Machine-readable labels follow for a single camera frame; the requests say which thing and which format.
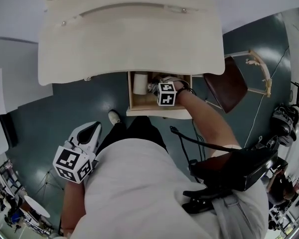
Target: open drawer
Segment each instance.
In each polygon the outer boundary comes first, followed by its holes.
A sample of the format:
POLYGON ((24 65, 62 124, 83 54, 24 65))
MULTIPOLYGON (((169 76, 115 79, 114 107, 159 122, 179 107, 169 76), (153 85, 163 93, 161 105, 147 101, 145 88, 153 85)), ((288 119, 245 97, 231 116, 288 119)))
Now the open drawer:
MULTIPOLYGON (((129 82, 129 99, 130 106, 126 111, 127 116, 159 116, 165 118, 191 119, 188 111, 176 102, 174 107, 162 107, 157 104, 157 97, 153 93, 147 93, 146 95, 136 95, 133 93, 135 72, 128 72, 129 82)), ((148 82, 157 75, 158 72, 148 72, 148 82)), ((191 75, 177 75, 177 77, 187 81, 192 87, 191 75)))

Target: sleeve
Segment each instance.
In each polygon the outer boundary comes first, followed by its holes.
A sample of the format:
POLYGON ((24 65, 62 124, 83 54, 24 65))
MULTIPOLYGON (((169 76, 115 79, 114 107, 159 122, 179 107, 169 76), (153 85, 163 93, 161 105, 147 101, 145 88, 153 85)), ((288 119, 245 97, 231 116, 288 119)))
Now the sleeve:
MULTIPOLYGON (((237 145, 226 145, 224 147, 234 149, 241 148, 237 145)), ((221 156, 225 153, 225 151, 217 150, 213 153, 213 157, 221 156)), ((261 231, 262 238, 264 238, 268 230, 269 205, 266 188, 261 179, 248 190, 244 192, 234 191, 234 194, 239 198, 239 201, 242 201, 250 208, 250 211, 257 220, 258 229, 261 231)))

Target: paper roll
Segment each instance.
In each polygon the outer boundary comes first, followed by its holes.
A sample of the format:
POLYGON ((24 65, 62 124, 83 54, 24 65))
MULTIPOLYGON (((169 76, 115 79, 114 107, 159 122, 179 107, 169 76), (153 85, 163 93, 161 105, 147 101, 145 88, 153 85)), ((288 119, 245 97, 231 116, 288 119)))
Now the paper roll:
POLYGON ((148 75, 146 72, 136 72, 134 75, 133 93, 146 95, 148 87, 148 75))

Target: person's left arm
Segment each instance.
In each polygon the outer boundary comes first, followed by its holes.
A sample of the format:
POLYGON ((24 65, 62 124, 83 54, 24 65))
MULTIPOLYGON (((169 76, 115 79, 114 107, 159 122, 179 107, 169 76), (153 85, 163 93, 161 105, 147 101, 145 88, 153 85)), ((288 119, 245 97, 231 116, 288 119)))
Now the person's left arm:
POLYGON ((67 182, 64 192, 61 226, 64 235, 73 233, 80 219, 86 214, 84 206, 84 184, 67 182))

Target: white cube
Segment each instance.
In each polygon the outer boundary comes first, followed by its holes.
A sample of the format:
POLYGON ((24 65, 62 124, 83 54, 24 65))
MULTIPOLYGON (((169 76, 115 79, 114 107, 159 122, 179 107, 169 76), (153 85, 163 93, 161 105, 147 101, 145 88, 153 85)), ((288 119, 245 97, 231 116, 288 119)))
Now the white cube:
POLYGON ((159 83, 157 93, 157 103, 159 106, 174 106, 176 99, 176 89, 173 82, 159 83))
POLYGON ((89 155, 59 146, 53 160, 58 175, 68 181, 81 183, 92 171, 89 155))

